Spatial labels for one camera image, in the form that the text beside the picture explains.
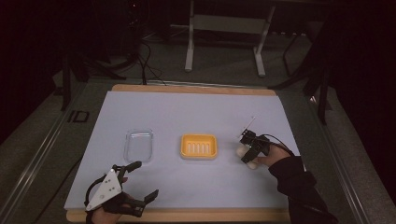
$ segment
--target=gray carpet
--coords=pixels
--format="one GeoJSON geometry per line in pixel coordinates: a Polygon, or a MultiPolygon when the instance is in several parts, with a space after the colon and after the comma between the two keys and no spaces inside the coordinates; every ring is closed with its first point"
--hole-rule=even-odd
{"type": "MultiPolygon", "coordinates": [[[[163,84],[164,81],[167,84],[201,83],[265,88],[288,78],[281,55],[290,38],[283,35],[270,35],[267,38],[265,53],[262,54],[267,76],[258,77],[252,54],[255,42],[249,42],[249,38],[254,37],[248,36],[244,42],[239,43],[234,41],[234,36],[230,37],[231,41],[226,38],[228,36],[222,36],[220,41],[213,41],[210,37],[212,35],[201,33],[197,38],[193,70],[190,73],[184,72],[187,52],[185,33],[175,35],[166,43],[156,35],[145,38],[151,50],[148,65],[152,72],[146,69],[149,84],[163,84]]],[[[288,54],[292,68],[300,63],[309,46],[308,40],[304,37],[298,39],[288,54]]],[[[141,47],[141,55],[144,58],[148,57],[149,49],[146,46],[141,47]]],[[[42,143],[48,143],[48,133],[53,125],[60,127],[59,133],[51,135],[54,141],[48,146],[50,152],[43,160],[32,185],[16,204],[9,223],[31,223],[42,211],[44,213],[37,223],[69,223],[65,218],[64,202],[78,168],[78,159],[88,144],[106,91],[115,83],[141,83],[141,72],[140,65],[134,64],[118,71],[121,76],[128,78],[126,81],[117,81],[92,71],[89,83],[74,82],[73,93],[76,100],[69,106],[69,110],[60,111],[60,96],[49,96],[0,146],[0,182],[3,183],[0,202],[3,206],[30,159],[43,147],[42,143]],[[88,121],[67,122],[72,110],[89,111],[88,121]]],[[[329,93],[332,110],[327,111],[326,119],[329,124],[324,127],[315,117],[315,106],[303,97],[303,85],[304,80],[279,91],[278,95],[285,109],[289,111],[287,115],[290,126],[305,165],[317,177],[318,190],[329,205],[330,211],[340,219],[340,223],[392,223],[396,220],[395,209],[391,206],[389,196],[380,184],[359,137],[339,105],[335,92],[331,90],[329,93]],[[339,179],[343,179],[343,174],[334,169],[339,164],[334,164],[329,158],[336,158],[345,166],[341,168],[345,172],[344,175],[348,176],[346,185],[336,184],[339,183],[339,179]],[[362,211],[359,204],[353,205],[355,202],[348,201],[349,198],[345,196],[348,194],[358,195],[362,211]]]]}

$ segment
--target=person's right hand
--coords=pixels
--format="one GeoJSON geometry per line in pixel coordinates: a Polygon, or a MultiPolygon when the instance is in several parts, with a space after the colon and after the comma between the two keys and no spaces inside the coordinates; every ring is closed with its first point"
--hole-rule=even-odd
{"type": "Polygon", "coordinates": [[[268,156],[257,157],[254,161],[270,167],[277,161],[280,161],[280,160],[287,158],[289,156],[290,156],[290,154],[287,151],[283,150],[282,148],[277,147],[275,145],[270,145],[270,151],[268,153],[268,156]]]}

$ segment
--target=floor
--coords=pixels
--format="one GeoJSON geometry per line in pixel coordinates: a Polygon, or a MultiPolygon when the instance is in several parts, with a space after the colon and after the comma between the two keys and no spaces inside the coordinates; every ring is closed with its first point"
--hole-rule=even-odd
{"type": "MultiPolygon", "coordinates": [[[[266,77],[258,77],[255,69],[252,47],[256,43],[255,38],[257,37],[210,32],[196,34],[193,70],[186,73],[184,71],[187,52],[186,31],[186,29],[175,29],[169,42],[164,42],[152,33],[147,33],[144,36],[143,39],[147,45],[141,46],[140,54],[142,59],[147,61],[145,71],[148,84],[180,85],[188,83],[191,85],[265,88],[288,78],[281,56],[291,39],[278,34],[269,35],[265,42],[262,55],[267,72],[266,77]]],[[[309,46],[309,41],[303,36],[296,41],[294,47],[288,53],[291,69],[298,66],[309,46]]],[[[112,59],[116,63],[120,60],[120,57],[113,57],[112,59]]],[[[134,63],[116,72],[120,76],[127,77],[125,83],[140,84],[142,82],[142,67],[139,63],[134,63]]],[[[5,204],[3,202],[8,202],[7,205],[13,208],[12,210],[7,207],[2,208],[0,216],[5,218],[2,223],[69,223],[63,210],[64,201],[76,174],[79,158],[84,152],[87,139],[89,139],[89,132],[83,132],[87,135],[77,136],[74,142],[64,142],[63,136],[73,132],[72,129],[69,130],[71,124],[67,122],[68,116],[70,116],[71,110],[75,108],[83,110],[87,106],[82,103],[83,101],[78,98],[79,96],[96,94],[95,91],[85,92],[87,85],[94,87],[90,90],[97,88],[98,92],[103,92],[103,88],[109,88],[111,84],[118,82],[96,74],[93,70],[91,70],[91,76],[88,83],[73,82],[72,92],[75,101],[71,103],[69,110],[60,111],[62,97],[50,95],[29,119],[0,146],[2,173],[0,182],[3,183],[0,202],[2,202],[2,207],[5,204]],[[64,147],[61,147],[63,150],[56,150],[57,145],[68,145],[67,151],[64,150],[64,147]],[[48,157],[37,159],[42,168],[38,169],[37,167],[36,173],[27,174],[26,167],[39,151],[47,152],[45,154],[48,157]],[[29,176],[28,179],[25,179],[28,184],[23,187],[20,186],[19,193],[15,191],[10,193],[15,190],[18,186],[17,182],[23,176],[25,178],[29,176]]],[[[62,83],[59,83],[59,74],[54,77],[54,80],[58,85],[62,85],[62,83]]],[[[301,94],[304,82],[305,80],[300,81],[288,87],[285,91],[301,94]]],[[[334,90],[330,90],[328,101],[331,110],[328,110],[326,114],[326,118],[329,120],[327,128],[333,139],[337,139],[334,142],[335,146],[349,146],[361,151],[360,139],[353,132],[353,128],[350,127],[350,122],[343,108],[339,105],[334,90]]],[[[98,102],[91,106],[100,108],[100,105],[100,102],[98,102]]],[[[81,125],[80,128],[89,130],[93,125],[94,120],[85,126],[81,125]]],[[[364,153],[361,156],[359,155],[356,160],[368,161],[364,153]]],[[[353,169],[359,169],[361,161],[354,161],[357,165],[351,165],[354,166],[353,169]]],[[[381,191],[381,186],[376,183],[375,173],[369,175],[373,175],[370,182],[373,182],[375,187],[378,188],[378,193],[371,195],[368,192],[369,189],[360,189],[359,194],[368,192],[367,195],[369,195],[367,196],[368,199],[362,200],[363,205],[372,203],[378,195],[379,198],[387,198],[386,194],[381,191]]],[[[355,183],[366,181],[354,179],[354,176],[351,179],[355,183]]],[[[371,223],[391,223],[390,219],[384,219],[389,215],[386,210],[379,211],[367,206],[362,212],[372,221],[371,223]]],[[[365,223],[358,220],[354,221],[354,218],[350,215],[344,217],[343,220],[348,221],[345,223],[365,223]]]]}

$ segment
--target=white desk frame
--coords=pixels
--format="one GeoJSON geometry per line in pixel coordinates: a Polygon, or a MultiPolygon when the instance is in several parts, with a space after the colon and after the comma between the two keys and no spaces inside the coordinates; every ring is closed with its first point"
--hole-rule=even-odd
{"type": "Polygon", "coordinates": [[[194,29],[211,30],[245,34],[259,34],[261,36],[261,39],[257,47],[253,48],[253,53],[256,60],[258,75],[259,77],[265,77],[264,65],[262,63],[262,47],[264,45],[265,38],[268,35],[268,30],[271,25],[271,20],[274,16],[275,9],[275,6],[270,7],[266,20],[199,15],[194,14],[194,0],[191,0],[189,45],[187,49],[185,71],[192,71],[192,62],[194,55],[194,29]]]}

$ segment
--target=yellow soap dish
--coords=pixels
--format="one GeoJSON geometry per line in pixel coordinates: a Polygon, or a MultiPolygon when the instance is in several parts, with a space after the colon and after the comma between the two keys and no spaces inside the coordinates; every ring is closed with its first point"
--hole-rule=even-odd
{"type": "Polygon", "coordinates": [[[218,155],[215,135],[184,134],[181,137],[180,155],[186,160],[214,160],[218,155]]]}

